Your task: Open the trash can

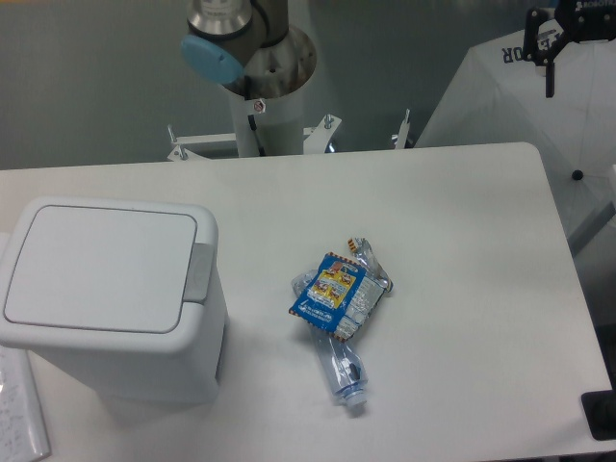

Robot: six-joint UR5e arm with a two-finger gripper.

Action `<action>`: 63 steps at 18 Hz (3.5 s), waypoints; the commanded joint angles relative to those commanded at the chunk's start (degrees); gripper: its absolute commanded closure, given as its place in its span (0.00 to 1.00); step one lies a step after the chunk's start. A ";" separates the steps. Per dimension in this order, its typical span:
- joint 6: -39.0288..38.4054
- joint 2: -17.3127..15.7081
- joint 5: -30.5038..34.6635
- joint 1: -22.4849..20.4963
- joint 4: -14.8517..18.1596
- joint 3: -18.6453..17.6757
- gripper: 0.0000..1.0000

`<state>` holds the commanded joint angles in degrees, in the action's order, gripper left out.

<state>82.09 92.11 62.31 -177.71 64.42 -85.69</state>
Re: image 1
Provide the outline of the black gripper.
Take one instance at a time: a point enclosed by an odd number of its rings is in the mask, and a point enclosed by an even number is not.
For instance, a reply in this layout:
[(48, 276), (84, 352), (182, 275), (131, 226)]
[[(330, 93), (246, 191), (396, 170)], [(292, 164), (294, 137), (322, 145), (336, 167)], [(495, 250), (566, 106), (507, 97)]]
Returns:
[[(540, 28), (556, 19), (563, 32), (546, 47), (540, 44)], [(615, 0), (561, 0), (556, 8), (534, 7), (526, 13), (523, 59), (545, 71), (545, 96), (555, 93), (555, 59), (572, 41), (615, 40)]]

